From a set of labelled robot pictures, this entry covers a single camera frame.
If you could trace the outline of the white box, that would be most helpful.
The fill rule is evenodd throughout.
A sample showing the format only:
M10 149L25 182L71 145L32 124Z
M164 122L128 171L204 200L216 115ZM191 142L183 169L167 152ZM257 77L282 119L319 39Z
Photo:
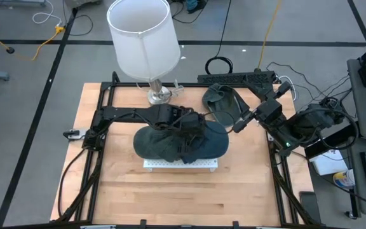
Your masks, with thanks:
M346 159L339 150L330 149L309 160L320 176L335 174L348 169Z

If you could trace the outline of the black control box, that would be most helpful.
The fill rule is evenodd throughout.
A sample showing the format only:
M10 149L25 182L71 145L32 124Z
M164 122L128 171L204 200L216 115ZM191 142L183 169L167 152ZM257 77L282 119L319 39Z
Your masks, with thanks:
M307 159L314 158L330 149L344 150L350 148L359 138L360 129L358 121L349 124L347 127L324 138L324 141L318 141L304 149Z

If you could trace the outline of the black phone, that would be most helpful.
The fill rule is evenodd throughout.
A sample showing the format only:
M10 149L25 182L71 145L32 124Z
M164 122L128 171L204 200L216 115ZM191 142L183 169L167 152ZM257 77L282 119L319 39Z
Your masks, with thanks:
M316 194L312 191L301 191L299 193L301 205L307 213L317 222L321 223Z

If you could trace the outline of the black power strip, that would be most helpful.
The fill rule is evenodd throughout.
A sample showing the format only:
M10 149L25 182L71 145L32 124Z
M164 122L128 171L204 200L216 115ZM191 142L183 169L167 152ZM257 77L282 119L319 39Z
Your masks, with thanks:
M198 83L220 83L220 84L242 84L243 82L253 84L272 84L275 80L273 71L256 71L247 73L227 74L204 74L198 75Z

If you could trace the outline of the silver lamp base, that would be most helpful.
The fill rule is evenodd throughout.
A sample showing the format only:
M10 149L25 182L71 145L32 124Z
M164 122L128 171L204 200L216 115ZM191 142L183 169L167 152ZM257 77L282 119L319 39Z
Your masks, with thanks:
M149 87L147 98L151 105L169 103L172 93L162 85L160 80L150 81Z

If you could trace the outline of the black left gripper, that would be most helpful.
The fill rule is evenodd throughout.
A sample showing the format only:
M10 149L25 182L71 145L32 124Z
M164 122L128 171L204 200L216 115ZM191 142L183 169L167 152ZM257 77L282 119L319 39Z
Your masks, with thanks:
M178 137L183 139L179 147L179 155L187 156L191 150L201 150L205 136L205 117L193 109L185 109L178 118L178 124L180 127Z

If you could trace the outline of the white perforated metal shelf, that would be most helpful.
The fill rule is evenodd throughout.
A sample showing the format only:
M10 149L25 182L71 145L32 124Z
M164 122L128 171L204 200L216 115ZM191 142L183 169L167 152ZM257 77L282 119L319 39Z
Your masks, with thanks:
M167 162L166 160L144 159L143 168L151 172L153 169L208 169L214 172L219 167L218 159L201 159L193 163L184 163L182 160Z

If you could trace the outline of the navy blue cap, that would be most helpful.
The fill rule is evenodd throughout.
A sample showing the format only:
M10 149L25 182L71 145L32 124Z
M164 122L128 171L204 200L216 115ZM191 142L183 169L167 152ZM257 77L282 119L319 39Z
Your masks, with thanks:
M203 148L191 150L187 156L181 156L184 163L193 163L200 159L214 159L223 156L229 146L229 137L224 126L215 121L207 121Z

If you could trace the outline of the wipes canister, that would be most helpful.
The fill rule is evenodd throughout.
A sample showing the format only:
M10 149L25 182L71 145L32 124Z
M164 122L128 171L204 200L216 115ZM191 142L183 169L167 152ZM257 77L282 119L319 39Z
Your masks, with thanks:
M337 172L332 176L333 182L340 188L349 188L355 185L353 169Z

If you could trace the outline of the black table clamp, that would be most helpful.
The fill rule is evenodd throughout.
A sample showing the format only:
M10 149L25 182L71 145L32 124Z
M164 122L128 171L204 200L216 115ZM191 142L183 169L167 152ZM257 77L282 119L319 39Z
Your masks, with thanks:
M86 129L83 128L79 128L79 129L70 129L68 131L65 131L63 133L63 136L68 140L68 141L77 141L80 139L83 139L85 137L86 134Z

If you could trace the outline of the olive grey cap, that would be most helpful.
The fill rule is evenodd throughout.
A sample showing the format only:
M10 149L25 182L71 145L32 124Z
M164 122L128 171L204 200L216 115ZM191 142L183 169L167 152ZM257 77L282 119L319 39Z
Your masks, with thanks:
M218 83L208 87L202 97L202 103L225 127L236 123L244 110L247 110L247 104L234 88Z

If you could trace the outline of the dark green cap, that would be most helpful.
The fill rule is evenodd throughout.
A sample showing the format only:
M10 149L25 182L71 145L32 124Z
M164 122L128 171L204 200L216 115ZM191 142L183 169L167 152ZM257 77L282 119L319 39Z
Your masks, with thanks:
M139 129L133 138L136 154L144 159L180 160L185 153L185 139L169 130L155 130L151 127Z

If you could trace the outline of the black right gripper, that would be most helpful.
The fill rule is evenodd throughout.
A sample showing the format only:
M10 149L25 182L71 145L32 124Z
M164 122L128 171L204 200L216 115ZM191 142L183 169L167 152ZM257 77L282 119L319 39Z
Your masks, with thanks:
M254 118L263 126L277 125L283 121L282 105L276 99L268 98L256 110L242 112L241 118L232 127L234 133L241 132Z

